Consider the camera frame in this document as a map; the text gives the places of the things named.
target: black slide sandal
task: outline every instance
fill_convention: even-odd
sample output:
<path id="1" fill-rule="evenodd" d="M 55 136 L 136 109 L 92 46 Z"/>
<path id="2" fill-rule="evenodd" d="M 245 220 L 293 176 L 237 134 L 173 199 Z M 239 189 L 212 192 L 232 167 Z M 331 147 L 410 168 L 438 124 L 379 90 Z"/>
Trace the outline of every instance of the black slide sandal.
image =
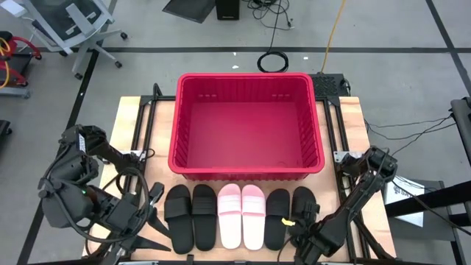
<path id="1" fill-rule="evenodd" d="M 193 190 L 194 239 L 198 250 L 208 251 L 216 243 L 217 197 L 208 185 Z"/>
<path id="2" fill-rule="evenodd" d="M 301 186 L 294 190 L 290 220 L 296 224 L 288 228 L 289 234 L 293 236 L 293 246 L 297 247 L 299 244 L 297 236 L 302 235 L 316 221 L 319 209 L 316 197 L 310 189 Z"/>
<path id="3" fill-rule="evenodd" d="M 281 219 L 289 218 L 289 192 L 283 188 L 274 190 L 266 199 L 265 246 L 269 250 L 283 247 L 286 226 Z"/>
<path id="4" fill-rule="evenodd" d="M 190 191 L 176 185 L 167 194 L 164 205 L 165 221 L 169 224 L 171 245 L 175 253 L 186 254 L 193 249 Z"/>

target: office chair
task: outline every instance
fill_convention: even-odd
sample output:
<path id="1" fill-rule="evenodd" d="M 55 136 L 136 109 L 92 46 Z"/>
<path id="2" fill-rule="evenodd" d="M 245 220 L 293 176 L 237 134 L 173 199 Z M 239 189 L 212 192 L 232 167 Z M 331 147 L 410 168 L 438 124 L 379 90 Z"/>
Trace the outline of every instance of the office chair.
<path id="1" fill-rule="evenodd" d="M 114 56 L 96 44 L 117 34 L 120 34 L 123 40 L 127 39 L 127 34 L 121 29 L 100 32 L 105 24 L 112 24 L 115 21 L 101 0 L 23 0 L 23 4 L 34 20 L 32 23 L 26 23 L 26 26 L 49 51 L 60 52 L 66 57 L 73 53 L 71 47 L 79 46 L 72 67 L 77 79 L 83 78 L 79 73 L 79 67 L 88 49 L 106 55 L 115 62 L 116 67 L 122 67 Z"/>

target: yellow cable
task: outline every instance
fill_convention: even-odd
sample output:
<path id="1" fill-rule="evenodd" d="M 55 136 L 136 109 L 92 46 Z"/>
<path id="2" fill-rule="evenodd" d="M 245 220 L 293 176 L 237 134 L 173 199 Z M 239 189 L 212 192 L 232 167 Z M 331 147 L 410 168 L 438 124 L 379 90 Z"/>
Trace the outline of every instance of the yellow cable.
<path id="1" fill-rule="evenodd" d="M 3 43 L 7 48 L 2 48 L 1 43 Z M 4 56 L 4 52 L 10 52 L 10 45 L 8 45 L 8 42 L 5 39 L 0 38 L 0 54 Z M 3 85 L 0 85 L 0 89 L 6 87 L 8 82 L 10 81 L 10 67 L 8 66 L 7 61 L 5 61 L 5 71 L 7 71 L 7 78 L 5 78 L 5 82 L 3 83 Z"/>
<path id="2" fill-rule="evenodd" d="M 324 62 L 322 63 L 321 73 L 324 73 L 325 62 L 327 62 L 327 56 L 329 55 L 330 43 L 332 42 L 333 33 L 336 31 L 337 22 L 339 22 L 340 15 L 344 9 L 345 2 L 347 0 L 342 0 L 339 13 L 337 14 L 336 22 L 333 24 L 332 32 L 330 33 L 329 43 L 327 43 L 327 48 L 325 49 Z"/>

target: slide sandal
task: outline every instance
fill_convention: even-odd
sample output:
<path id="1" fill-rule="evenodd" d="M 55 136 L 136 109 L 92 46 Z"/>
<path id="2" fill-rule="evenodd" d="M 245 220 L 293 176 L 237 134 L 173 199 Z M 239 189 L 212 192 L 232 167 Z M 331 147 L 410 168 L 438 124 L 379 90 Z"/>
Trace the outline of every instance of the slide sandal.
<path id="1" fill-rule="evenodd" d="M 256 185 L 246 185 L 242 189 L 242 224 L 244 244 L 249 250 L 259 250 L 263 246 L 265 232 L 265 195 Z"/>
<path id="2" fill-rule="evenodd" d="M 169 224 L 171 245 L 175 253 L 185 254 L 193 249 L 193 222 L 190 191 L 185 185 L 171 188 L 165 200 L 163 215 Z"/>
<path id="3" fill-rule="evenodd" d="M 241 244 L 241 189 L 227 184 L 218 193 L 219 232 L 222 246 L 231 250 Z"/>
<path id="4" fill-rule="evenodd" d="M 319 209 L 312 191 L 306 187 L 297 187 L 293 193 L 290 218 L 296 224 L 288 228 L 289 234 L 294 237 L 302 235 L 316 221 Z M 296 238 L 293 238 L 291 243 L 295 247 L 299 244 Z"/>
<path id="5" fill-rule="evenodd" d="M 289 219 L 289 192 L 279 188 L 266 199 L 264 241 L 269 250 L 280 250 L 285 242 L 286 226 L 282 218 Z"/>
<path id="6" fill-rule="evenodd" d="M 197 185 L 193 190 L 193 223 L 196 248 L 208 251 L 216 243 L 216 194 L 208 185 Z"/>

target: white label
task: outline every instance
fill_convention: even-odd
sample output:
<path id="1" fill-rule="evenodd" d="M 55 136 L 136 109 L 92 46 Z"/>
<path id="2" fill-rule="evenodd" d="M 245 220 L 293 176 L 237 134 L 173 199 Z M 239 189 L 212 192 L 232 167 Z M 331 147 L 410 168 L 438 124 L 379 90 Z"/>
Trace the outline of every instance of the white label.
<path id="1" fill-rule="evenodd" d="M 82 152 L 87 152 L 87 150 L 85 150 L 85 138 L 83 138 L 81 134 L 79 134 L 79 149 Z"/>

